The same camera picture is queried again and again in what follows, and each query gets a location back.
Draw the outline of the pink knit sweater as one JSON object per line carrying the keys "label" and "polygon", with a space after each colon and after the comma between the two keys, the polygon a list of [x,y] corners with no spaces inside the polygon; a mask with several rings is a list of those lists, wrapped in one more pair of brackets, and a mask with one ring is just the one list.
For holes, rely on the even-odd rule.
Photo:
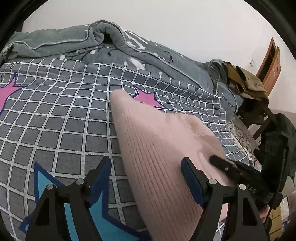
{"label": "pink knit sweater", "polygon": [[231,186],[211,156],[225,157],[213,134],[197,117],[164,113],[134,100],[124,90],[110,95],[121,157],[139,213],[153,240],[189,240],[202,215],[181,172],[188,157],[208,178]]}

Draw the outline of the brown clothes pile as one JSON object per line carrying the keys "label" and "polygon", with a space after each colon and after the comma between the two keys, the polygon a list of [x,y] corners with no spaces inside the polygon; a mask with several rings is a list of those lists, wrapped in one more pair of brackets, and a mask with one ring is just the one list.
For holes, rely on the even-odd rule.
{"label": "brown clothes pile", "polygon": [[228,86],[243,98],[268,100],[267,91],[259,78],[246,69],[224,62]]}

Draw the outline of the floral bed sheet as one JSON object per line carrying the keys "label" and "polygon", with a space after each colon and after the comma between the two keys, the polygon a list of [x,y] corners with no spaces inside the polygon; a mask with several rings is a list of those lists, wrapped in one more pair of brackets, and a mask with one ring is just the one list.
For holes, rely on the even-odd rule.
{"label": "floral bed sheet", "polygon": [[248,161],[252,161],[255,164],[257,158],[254,155],[254,150],[258,149],[258,145],[248,128],[236,116],[233,117],[232,121],[227,121],[226,125],[235,142],[247,155]]}

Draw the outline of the dark wooden chair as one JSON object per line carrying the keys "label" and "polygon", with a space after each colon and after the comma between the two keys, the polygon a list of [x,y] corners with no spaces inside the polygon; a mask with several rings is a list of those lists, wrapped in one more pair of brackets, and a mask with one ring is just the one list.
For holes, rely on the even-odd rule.
{"label": "dark wooden chair", "polygon": [[247,128],[251,125],[260,125],[253,136],[255,140],[260,135],[262,141],[274,141],[278,137],[278,120],[268,105],[267,98],[262,100],[246,98],[238,109],[237,116]]}

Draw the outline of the grey checked star blanket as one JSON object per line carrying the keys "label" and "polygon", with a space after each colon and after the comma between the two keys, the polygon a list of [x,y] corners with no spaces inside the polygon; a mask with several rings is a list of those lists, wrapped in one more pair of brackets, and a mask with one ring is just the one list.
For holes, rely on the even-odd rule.
{"label": "grey checked star blanket", "polygon": [[121,159],[110,94],[116,89],[165,113],[198,117],[229,159],[248,162],[230,132],[218,96],[126,65],[29,59],[1,66],[1,217],[15,240],[24,240],[45,187],[69,185],[111,159],[103,193],[108,216],[148,236]]}

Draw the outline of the brown wooden door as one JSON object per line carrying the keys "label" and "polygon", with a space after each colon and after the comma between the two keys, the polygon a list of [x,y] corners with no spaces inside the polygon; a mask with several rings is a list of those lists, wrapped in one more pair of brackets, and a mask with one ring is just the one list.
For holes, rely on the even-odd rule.
{"label": "brown wooden door", "polygon": [[280,65],[280,48],[275,45],[274,39],[271,38],[267,53],[264,60],[256,73],[261,80],[267,95],[270,95],[281,72]]}

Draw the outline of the grey-green fleece blanket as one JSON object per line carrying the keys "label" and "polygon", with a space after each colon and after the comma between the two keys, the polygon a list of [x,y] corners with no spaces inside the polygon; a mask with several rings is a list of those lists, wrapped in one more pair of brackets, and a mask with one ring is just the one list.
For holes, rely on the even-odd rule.
{"label": "grey-green fleece blanket", "polygon": [[215,94],[221,99],[228,121],[243,103],[243,98],[229,88],[221,60],[194,61],[105,20],[65,29],[14,33],[1,52],[2,62],[33,58],[118,64],[131,73],[149,74],[149,80],[137,80],[152,88],[186,98],[199,90]]}

